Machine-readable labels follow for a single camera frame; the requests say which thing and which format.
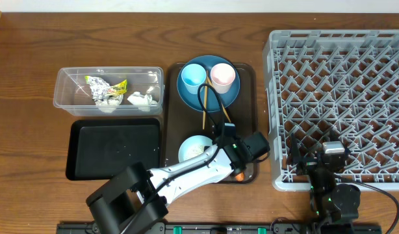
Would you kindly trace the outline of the orange carrot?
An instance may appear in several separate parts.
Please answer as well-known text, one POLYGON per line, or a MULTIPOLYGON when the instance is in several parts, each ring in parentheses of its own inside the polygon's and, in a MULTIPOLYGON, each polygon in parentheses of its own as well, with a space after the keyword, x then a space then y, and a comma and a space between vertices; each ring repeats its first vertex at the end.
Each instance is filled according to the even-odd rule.
POLYGON ((239 173, 238 175, 235 176, 235 179, 237 181, 244 181, 245 175, 243 172, 239 173))

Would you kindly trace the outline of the light blue bowl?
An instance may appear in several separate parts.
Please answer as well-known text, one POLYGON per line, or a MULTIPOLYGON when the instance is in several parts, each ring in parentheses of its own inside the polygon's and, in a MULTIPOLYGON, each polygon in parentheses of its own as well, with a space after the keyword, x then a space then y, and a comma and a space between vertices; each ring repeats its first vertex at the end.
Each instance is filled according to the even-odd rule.
POLYGON ((206 147, 212 146, 212 140, 203 135, 194 135, 187 138, 178 151, 179 162, 189 160, 193 157, 201 155, 206 147))

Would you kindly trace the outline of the white tissue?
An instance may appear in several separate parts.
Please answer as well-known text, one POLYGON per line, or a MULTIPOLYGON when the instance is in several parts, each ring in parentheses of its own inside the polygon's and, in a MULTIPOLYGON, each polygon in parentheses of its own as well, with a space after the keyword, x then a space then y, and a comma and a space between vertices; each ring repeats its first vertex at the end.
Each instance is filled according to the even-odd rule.
POLYGON ((134 92, 127 98, 128 102, 144 112, 149 112, 151 108, 157 106, 157 102, 153 99, 152 95, 143 95, 140 92, 134 92))

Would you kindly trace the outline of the snack wrapper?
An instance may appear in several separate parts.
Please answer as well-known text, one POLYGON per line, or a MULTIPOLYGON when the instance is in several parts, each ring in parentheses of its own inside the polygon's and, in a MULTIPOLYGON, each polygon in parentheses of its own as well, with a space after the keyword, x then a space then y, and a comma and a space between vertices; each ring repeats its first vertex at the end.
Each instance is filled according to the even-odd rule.
POLYGON ((124 94, 127 92, 127 80, 111 86, 100 77, 85 76, 86 83, 90 86, 92 99, 96 105, 120 105, 124 94))

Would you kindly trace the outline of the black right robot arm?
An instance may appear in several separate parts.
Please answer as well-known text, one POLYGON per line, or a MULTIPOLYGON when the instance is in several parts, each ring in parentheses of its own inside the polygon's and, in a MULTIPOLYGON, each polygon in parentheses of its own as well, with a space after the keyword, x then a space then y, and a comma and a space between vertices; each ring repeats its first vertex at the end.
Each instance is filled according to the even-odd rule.
POLYGON ((293 133, 290 135, 287 164, 296 167, 297 175, 309 178, 311 209, 318 214, 309 227, 312 233, 327 233, 333 228, 349 230, 351 221, 359 217, 360 190, 354 185, 338 185, 335 180, 335 174, 344 168, 349 154, 350 150, 333 131, 314 157, 302 156, 298 139, 293 133))

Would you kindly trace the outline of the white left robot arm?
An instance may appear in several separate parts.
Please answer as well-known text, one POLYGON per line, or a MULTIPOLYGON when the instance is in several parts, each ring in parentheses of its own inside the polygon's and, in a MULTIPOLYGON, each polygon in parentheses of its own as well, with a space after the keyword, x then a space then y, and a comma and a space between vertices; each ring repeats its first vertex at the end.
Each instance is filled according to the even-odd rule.
POLYGON ((145 233, 168 214, 176 199, 240 174, 266 152, 267 145, 251 136, 219 138, 202 154, 172 166, 128 167, 89 195, 86 204, 101 233, 145 233))

